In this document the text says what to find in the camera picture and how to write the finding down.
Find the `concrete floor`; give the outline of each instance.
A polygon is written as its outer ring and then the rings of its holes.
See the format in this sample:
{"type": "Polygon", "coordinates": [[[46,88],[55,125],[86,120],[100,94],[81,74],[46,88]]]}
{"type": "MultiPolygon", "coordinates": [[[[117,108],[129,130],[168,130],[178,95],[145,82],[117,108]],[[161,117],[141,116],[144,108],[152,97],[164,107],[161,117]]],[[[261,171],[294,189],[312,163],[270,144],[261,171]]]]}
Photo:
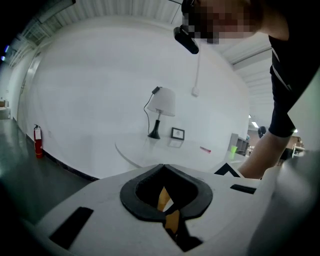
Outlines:
{"type": "Polygon", "coordinates": [[[19,216],[32,224],[90,183],[47,157],[37,159],[33,143],[10,119],[0,120],[0,181],[19,216]]]}

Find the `black lamp base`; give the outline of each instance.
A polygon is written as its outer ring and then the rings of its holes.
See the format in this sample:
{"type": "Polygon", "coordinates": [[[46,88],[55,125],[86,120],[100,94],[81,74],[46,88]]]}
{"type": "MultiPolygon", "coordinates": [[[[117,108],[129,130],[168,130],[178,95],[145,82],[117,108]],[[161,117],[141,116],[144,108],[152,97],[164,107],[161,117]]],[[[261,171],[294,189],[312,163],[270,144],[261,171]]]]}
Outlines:
{"type": "Polygon", "coordinates": [[[160,120],[155,120],[155,125],[153,128],[153,131],[150,132],[148,137],[153,138],[153,139],[160,139],[159,133],[158,133],[158,128],[159,128],[160,120]]]}

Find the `fire extinguisher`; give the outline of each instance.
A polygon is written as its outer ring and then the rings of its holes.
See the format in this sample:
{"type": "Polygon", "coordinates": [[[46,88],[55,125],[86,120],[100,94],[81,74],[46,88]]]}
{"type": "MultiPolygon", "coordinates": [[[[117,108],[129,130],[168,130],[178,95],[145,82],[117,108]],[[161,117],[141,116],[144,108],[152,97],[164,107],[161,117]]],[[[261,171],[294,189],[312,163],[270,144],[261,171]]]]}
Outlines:
{"type": "Polygon", "coordinates": [[[33,129],[33,136],[36,158],[42,158],[44,156],[44,153],[42,150],[41,128],[37,124],[35,124],[35,127],[33,129]]]}

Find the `ceiling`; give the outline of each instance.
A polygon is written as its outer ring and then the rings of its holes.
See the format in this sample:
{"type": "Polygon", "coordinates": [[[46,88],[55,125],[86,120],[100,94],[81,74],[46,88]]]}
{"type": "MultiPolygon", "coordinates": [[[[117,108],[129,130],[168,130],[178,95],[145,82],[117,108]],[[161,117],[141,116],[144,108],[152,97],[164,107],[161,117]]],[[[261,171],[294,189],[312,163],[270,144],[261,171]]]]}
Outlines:
{"type": "MultiPolygon", "coordinates": [[[[155,19],[158,22],[180,26],[182,23],[182,0],[76,0],[75,4],[55,15],[39,21],[40,15],[61,3],[72,0],[50,0],[39,14],[30,21],[21,34],[10,45],[6,62],[14,67],[29,51],[35,49],[43,39],[51,37],[62,27],[85,19],[109,15],[131,15],[155,19]]],[[[271,45],[268,36],[257,33],[247,39],[237,39],[213,49],[233,66],[234,71],[249,88],[251,120],[259,126],[270,125],[273,111],[271,75],[271,45]]]]}

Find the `white wall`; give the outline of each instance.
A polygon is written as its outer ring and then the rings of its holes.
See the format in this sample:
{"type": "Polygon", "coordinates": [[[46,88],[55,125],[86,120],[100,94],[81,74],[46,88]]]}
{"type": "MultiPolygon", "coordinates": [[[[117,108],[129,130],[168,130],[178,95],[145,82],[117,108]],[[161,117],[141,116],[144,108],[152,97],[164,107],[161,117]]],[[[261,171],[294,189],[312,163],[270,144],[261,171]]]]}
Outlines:
{"type": "Polygon", "coordinates": [[[7,89],[11,78],[12,69],[3,62],[0,66],[0,101],[7,99],[7,89]]]}
{"type": "Polygon", "coordinates": [[[7,87],[6,98],[9,101],[9,107],[11,111],[11,118],[17,120],[19,96],[21,92],[21,86],[24,82],[27,70],[33,59],[35,50],[25,55],[20,62],[13,68],[9,85],[7,87]]]}
{"type": "MultiPolygon", "coordinates": [[[[185,130],[185,139],[226,150],[231,133],[245,138],[248,90],[208,45],[201,49],[200,96],[191,95],[198,55],[171,29],[129,17],[101,17],[56,34],[26,97],[27,133],[42,128],[43,147],[67,165],[98,178],[133,169],[115,150],[123,133],[147,135],[143,106],[156,86],[176,94],[176,116],[159,133],[185,130]]],[[[157,114],[150,112],[150,129],[157,114]]]]}

